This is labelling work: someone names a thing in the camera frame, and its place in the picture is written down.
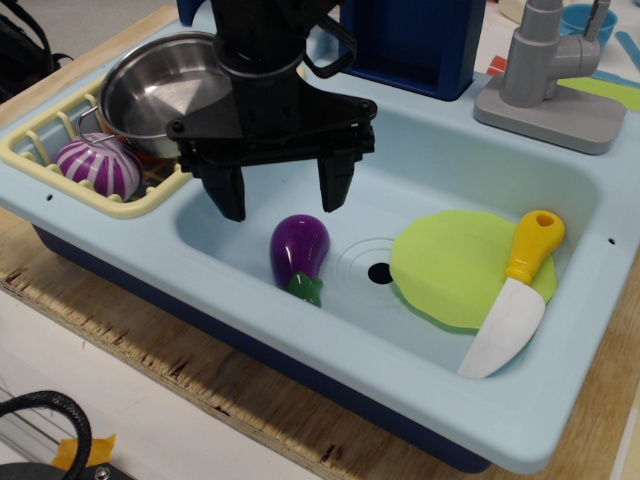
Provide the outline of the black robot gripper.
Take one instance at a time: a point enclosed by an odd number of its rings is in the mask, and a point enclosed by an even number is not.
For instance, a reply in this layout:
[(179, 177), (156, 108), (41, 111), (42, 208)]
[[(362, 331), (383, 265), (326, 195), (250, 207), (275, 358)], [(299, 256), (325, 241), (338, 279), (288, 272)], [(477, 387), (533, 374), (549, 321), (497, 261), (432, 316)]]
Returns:
[(182, 170), (201, 179), (225, 218), (242, 222), (241, 168), (317, 158), (323, 210), (341, 208), (356, 163), (375, 151), (375, 104), (319, 90), (296, 65), (262, 74), (220, 70), (227, 90), (166, 124)]

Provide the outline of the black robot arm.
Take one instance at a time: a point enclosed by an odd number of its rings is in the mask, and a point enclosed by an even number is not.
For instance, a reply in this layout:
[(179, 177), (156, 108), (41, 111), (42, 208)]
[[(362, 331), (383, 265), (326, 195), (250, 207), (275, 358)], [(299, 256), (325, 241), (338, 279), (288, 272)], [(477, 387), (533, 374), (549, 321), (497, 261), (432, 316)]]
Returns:
[(221, 214), (246, 217), (242, 170), (314, 159), (322, 206), (346, 199), (354, 166), (374, 150), (376, 104), (319, 90), (297, 72), (329, 78), (355, 59), (356, 40), (333, 20), (333, 1), (215, 1), (213, 55), (231, 83), (222, 99), (171, 120), (184, 171)]

